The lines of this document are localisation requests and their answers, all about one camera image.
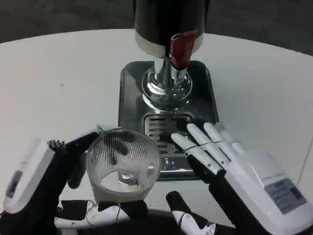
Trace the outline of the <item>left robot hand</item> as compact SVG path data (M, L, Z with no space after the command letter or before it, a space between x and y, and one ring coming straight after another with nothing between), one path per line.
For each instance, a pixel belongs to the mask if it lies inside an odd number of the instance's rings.
M91 200L60 200L66 185L80 183L82 157L102 134L117 127L98 125L69 141L36 139L15 170L0 214L3 235L75 235L79 229L109 226L143 218L142 200L94 204Z

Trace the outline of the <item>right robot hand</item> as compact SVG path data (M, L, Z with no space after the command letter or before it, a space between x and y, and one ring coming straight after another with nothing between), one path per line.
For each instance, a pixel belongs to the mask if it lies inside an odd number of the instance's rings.
M173 191L166 200L185 234L312 234L312 204L270 153L244 149L221 122L180 121L177 126L186 134L166 133L162 139L184 153L231 222L231 226L209 222Z

